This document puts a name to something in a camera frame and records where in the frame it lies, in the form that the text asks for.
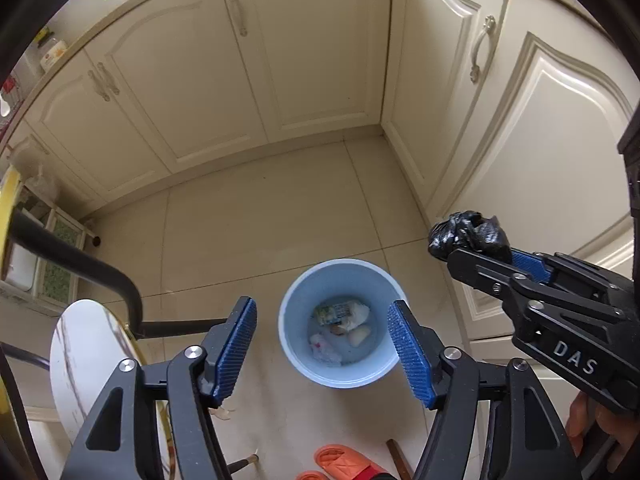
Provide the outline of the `person right hand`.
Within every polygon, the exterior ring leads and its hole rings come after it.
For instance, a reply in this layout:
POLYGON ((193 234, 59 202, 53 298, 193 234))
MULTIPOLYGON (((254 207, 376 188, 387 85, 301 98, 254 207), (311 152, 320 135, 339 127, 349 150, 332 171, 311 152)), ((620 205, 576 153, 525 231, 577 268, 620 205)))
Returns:
MULTIPOLYGON (((565 425, 565 432, 574 453, 582 452, 582 445, 589 428, 589 398, 578 393, 572 404, 565 425)), ((628 415, 615 415, 607 408, 596 404, 594 422, 617 442, 617 448, 608 459, 608 472, 615 479, 639 478, 639 419, 628 415)))

